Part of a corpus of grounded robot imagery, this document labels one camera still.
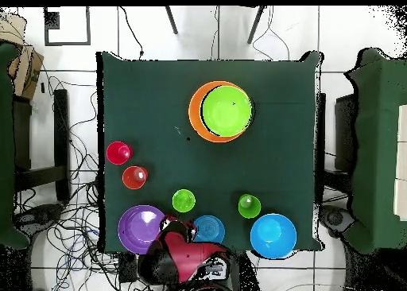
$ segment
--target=table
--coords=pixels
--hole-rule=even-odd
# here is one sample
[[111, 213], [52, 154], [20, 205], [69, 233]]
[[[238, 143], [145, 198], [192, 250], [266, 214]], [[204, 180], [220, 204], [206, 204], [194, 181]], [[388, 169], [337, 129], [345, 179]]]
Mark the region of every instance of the table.
[[[260, 216], [278, 212], [293, 221], [295, 249], [320, 249], [312, 237], [318, 52], [306, 54], [301, 62], [121, 61], [106, 52], [96, 58], [99, 163], [104, 173], [99, 204], [106, 251], [126, 250], [117, 227], [127, 209], [150, 204], [174, 214], [172, 194], [180, 188], [196, 196], [196, 206], [180, 218], [217, 216], [226, 228], [223, 244], [229, 248], [252, 249], [250, 229], [257, 218], [244, 219], [238, 213], [238, 197], [248, 192], [262, 202]], [[190, 98], [213, 80], [240, 86], [255, 104], [253, 124], [232, 142], [207, 142], [188, 120]], [[134, 148], [124, 165], [105, 158], [113, 141]], [[138, 190], [122, 183], [130, 165], [149, 172]]]

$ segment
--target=plate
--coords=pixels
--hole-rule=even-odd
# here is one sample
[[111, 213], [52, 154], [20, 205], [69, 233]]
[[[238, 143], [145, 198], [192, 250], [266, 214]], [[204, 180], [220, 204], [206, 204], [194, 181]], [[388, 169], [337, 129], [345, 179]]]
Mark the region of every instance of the plate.
[[149, 205], [134, 206], [118, 221], [118, 237], [122, 245], [132, 253], [146, 254], [160, 232], [164, 214]]

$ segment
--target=cup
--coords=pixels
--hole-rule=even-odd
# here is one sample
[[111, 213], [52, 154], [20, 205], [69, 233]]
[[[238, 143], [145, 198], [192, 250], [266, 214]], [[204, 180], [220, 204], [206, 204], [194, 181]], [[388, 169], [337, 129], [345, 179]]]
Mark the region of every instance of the cup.
[[147, 180], [147, 169], [140, 166], [127, 167], [122, 176], [123, 184], [129, 189], [139, 189]]
[[243, 194], [238, 199], [238, 212], [246, 219], [253, 219], [260, 214], [262, 205], [256, 196]]
[[195, 206], [195, 196], [187, 189], [180, 189], [172, 196], [172, 206], [180, 213], [186, 213]]
[[122, 165], [133, 155], [131, 147], [124, 142], [112, 142], [106, 150], [107, 160], [115, 165]]

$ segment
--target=pink cup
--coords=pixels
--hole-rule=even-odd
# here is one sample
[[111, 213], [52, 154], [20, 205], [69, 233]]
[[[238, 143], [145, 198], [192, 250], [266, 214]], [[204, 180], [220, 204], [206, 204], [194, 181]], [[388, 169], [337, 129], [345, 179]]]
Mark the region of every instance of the pink cup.
[[107, 160], [115, 165], [122, 165], [133, 155], [133, 150], [124, 142], [112, 142], [106, 150]]

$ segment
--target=orange plate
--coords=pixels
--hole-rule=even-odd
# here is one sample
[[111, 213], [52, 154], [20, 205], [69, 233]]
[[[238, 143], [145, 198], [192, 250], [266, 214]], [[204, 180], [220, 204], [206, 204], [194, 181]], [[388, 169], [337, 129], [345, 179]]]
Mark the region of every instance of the orange plate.
[[205, 140], [210, 142], [229, 142], [230, 140], [236, 139], [240, 134], [243, 132], [233, 136], [233, 137], [219, 137], [214, 135], [213, 133], [209, 132], [204, 124], [200, 120], [200, 104], [202, 100], [204, 100], [205, 95], [208, 91], [213, 89], [214, 87], [218, 87], [219, 85], [226, 85], [230, 87], [238, 87], [229, 82], [225, 82], [222, 80], [216, 80], [215, 82], [209, 82], [204, 84], [200, 87], [195, 94], [191, 98], [191, 102], [189, 103], [188, 108], [188, 115], [189, 115], [189, 122], [191, 123], [193, 129]]

